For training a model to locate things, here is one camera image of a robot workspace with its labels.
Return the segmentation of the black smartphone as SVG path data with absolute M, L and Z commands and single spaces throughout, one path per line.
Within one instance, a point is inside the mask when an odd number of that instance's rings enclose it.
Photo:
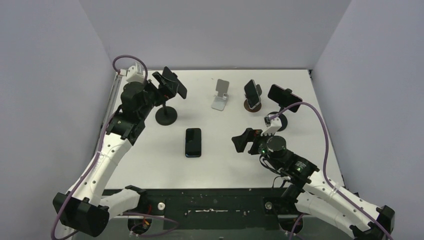
M 184 154 L 187 158 L 198 158 L 202 155 L 202 131 L 200 128 L 186 129 Z

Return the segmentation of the white folding phone stand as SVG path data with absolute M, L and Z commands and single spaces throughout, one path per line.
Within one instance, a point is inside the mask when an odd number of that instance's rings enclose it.
M 228 102 L 228 90 L 230 82 L 218 79 L 215 86 L 216 95 L 211 104 L 211 108 L 218 111 L 223 111 Z

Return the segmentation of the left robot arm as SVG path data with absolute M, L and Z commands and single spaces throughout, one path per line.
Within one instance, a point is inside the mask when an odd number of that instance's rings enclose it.
M 58 223 L 92 237 L 99 236 L 109 220 L 131 210 L 136 215 L 147 211 L 144 191 L 128 186 L 103 198 L 103 192 L 116 167 L 134 146 L 145 129 L 145 120 L 154 107 L 175 96 L 168 83 L 155 86 L 150 80 L 133 81 L 123 87 L 121 104 L 106 122 L 98 149 L 85 172 L 66 193 L 57 193 L 53 206 L 57 216 L 50 237 L 55 240 Z

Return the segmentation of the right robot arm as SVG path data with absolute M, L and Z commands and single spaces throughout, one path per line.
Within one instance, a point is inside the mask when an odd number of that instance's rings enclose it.
M 281 207 L 314 216 L 349 235 L 354 240 L 388 240 L 395 226 L 395 211 L 377 206 L 325 177 L 323 170 L 287 148 L 282 136 L 263 134 L 247 128 L 231 138 L 238 153 L 248 143 L 250 155 L 258 155 L 264 167 L 288 178 L 289 187 L 281 196 Z

